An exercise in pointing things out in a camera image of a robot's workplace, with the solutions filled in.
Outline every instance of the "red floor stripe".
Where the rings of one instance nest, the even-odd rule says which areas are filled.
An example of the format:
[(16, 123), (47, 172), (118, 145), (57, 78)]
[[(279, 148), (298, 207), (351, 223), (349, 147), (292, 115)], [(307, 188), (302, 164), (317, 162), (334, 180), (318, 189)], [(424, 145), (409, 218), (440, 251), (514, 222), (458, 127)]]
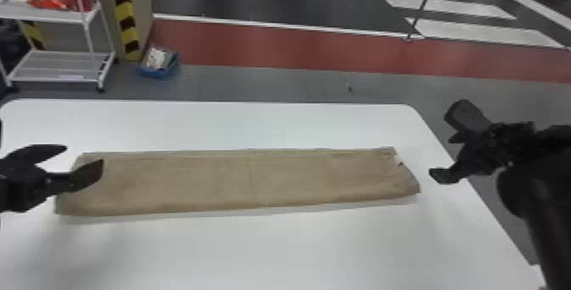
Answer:
[(571, 82), (571, 53), (443, 40), (404, 42), (255, 26), (156, 20), (150, 41), (190, 65), (235, 65)]

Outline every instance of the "floor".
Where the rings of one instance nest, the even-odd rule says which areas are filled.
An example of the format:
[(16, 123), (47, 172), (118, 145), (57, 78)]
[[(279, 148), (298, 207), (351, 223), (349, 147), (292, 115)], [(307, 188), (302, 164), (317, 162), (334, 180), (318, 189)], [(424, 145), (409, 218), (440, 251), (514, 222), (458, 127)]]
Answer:
[(558, 21), (529, 0), (153, 0), (157, 13), (534, 47), (571, 46), (571, 21)]
[[(181, 51), (185, 65), (175, 76), (138, 77), (134, 64), (121, 63), (104, 94), (84, 85), (22, 84), (5, 100), (402, 103), (421, 113), (452, 155), (459, 147), (446, 141), (453, 131), (443, 114), (459, 99), (472, 100), (495, 121), (534, 120), (540, 128), (571, 123), (565, 4), (432, 0), (412, 30), (407, 19), (418, 1), (153, 0), (162, 19), (150, 40)], [(397, 38), (411, 31), (423, 39)], [(500, 204), (495, 177), (471, 181), (537, 263), (523, 223)]]

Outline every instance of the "blue tray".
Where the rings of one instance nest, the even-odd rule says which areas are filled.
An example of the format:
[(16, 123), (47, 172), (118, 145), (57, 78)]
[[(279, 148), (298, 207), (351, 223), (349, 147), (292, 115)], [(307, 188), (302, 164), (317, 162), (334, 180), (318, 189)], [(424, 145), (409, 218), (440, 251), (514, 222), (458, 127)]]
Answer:
[(178, 62), (179, 62), (179, 60), (178, 60), (179, 57), (180, 57), (180, 53), (174, 53), (172, 55), (172, 58), (171, 58), (171, 64), (167, 68), (161, 68), (159, 70), (144, 68), (139, 63), (137, 65), (137, 72), (141, 76), (151, 77), (151, 78), (156, 78), (156, 79), (169, 77), (172, 74), (172, 72), (174, 71), (174, 68), (177, 67)]

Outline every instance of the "folded towel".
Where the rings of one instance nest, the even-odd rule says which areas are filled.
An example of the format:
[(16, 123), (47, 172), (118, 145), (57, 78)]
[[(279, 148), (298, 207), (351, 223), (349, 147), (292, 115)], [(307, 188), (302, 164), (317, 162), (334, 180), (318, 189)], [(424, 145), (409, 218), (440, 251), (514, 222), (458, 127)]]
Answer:
[(418, 182), (393, 148), (97, 152), (74, 166), (105, 160), (99, 182), (60, 195), (56, 213), (180, 213), (414, 195)]

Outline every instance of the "white floor marking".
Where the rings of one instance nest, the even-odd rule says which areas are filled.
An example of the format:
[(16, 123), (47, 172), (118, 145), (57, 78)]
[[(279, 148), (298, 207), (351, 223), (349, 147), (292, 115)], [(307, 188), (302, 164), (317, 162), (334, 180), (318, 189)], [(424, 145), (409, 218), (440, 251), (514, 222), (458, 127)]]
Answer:
[(518, 3), (521, 3), (524, 7), (532, 9), (538, 14), (543, 15), (547, 19), (558, 23), (560, 26), (567, 28), (571, 31), (571, 19), (559, 14), (557, 11), (550, 9), (541, 3), (536, 2), (535, 0), (515, 0)]
[[(160, 19), (160, 20), (192, 21), (192, 22), (202, 22), (208, 24), (222, 24), (222, 25), (232, 25), (232, 26), (255, 26), (255, 27), (266, 27), (266, 28), (293, 29), (301, 31), (322, 31), (322, 32), (346, 33), (351, 35), (399, 37), (399, 38), (405, 37), (407, 35), (404, 32), (366, 31), (359, 29), (345, 29), (345, 28), (322, 27), (322, 26), (289, 25), (289, 24), (280, 24), (280, 23), (263, 22), (263, 21), (219, 19), (219, 18), (207, 18), (207, 17), (198, 17), (198, 16), (182, 16), (178, 14), (154, 13), (153, 15), (155, 19)], [(420, 39), (423, 38), (423, 36), (419, 34), (414, 34), (412, 35), (412, 37)]]
[(520, 28), (461, 24), (421, 19), (416, 29), (425, 37), (472, 40), (486, 43), (509, 43), (526, 46), (562, 48), (563, 45), (543, 33)]
[[(422, 0), (386, 0), (391, 6), (406, 9), (419, 9)], [(425, 10), (452, 14), (470, 14), (484, 17), (516, 19), (506, 11), (494, 5), (483, 3), (463, 3), (450, 0), (428, 0)]]

